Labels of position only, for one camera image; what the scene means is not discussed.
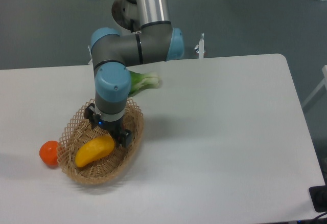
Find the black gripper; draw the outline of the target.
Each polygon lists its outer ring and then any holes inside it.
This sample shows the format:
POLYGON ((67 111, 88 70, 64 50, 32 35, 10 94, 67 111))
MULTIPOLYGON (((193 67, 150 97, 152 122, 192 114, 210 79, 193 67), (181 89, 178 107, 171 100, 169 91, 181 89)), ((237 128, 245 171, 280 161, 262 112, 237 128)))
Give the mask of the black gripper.
POLYGON ((115 121, 105 121, 96 114, 95 104, 91 103, 84 110, 84 118, 90 122, 91 128, 99 127, 107 131, 122 147, 127 148, 132 142, 132 132, 123 129, 123 117, 115 121))

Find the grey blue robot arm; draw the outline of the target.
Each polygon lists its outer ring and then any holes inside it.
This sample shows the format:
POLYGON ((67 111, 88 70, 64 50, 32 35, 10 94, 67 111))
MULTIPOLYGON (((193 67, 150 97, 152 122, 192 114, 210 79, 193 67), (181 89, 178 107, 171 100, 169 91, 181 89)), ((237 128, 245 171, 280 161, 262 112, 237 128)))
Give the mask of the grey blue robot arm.
POLYGON ((120 15, 130 31, 122 36, 104 27, 93 32, 89 51, 95 77, 95 102, 84 113, 92 127, 99 127, 121 146, 132 141, 132 132, 123 127, 131 91, 129 66, 180 59, 184 54, 183 35, 173 28, 167 0, 122 0, 120 15))

